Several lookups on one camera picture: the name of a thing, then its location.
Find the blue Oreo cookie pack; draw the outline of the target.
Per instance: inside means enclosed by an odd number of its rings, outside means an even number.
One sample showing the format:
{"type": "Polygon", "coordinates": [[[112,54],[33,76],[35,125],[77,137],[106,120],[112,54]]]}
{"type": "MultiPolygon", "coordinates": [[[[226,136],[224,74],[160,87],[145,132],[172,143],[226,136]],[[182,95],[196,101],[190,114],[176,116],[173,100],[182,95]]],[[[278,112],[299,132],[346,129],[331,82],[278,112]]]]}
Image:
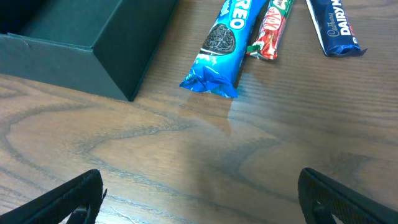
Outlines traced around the blue Oreo cookie pack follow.
{"type": "Polygon", "coordinates": [[[225,0],[194,63],[180,86],[235,98],[234,85],[248,40],[266,0],[225,0]]]}

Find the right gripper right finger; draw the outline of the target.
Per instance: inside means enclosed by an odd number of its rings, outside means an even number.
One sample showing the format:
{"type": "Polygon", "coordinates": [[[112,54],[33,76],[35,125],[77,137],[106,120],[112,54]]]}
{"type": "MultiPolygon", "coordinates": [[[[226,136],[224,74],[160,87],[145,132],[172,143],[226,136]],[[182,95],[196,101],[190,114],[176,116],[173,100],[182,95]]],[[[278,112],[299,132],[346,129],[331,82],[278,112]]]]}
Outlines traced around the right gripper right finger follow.
{"type": "Polygon", "coordinates": [[[298,178],[298,199],[310,224],[397,223],[397,211],[377,203],[345,185],[306,167],[298,178]]]}

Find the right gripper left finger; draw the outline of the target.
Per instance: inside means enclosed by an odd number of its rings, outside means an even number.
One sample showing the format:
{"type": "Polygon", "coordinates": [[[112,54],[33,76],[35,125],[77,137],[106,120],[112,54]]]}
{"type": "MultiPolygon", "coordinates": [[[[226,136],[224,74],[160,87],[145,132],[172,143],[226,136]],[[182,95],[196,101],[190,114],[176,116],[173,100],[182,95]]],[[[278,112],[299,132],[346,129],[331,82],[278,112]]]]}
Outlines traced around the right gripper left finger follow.
{"type": "Polygon", "coordinates": [[[1,224],[96,221],[107,191],[100,171],[89,170],[40,197],[1,215],[1,224]]]}

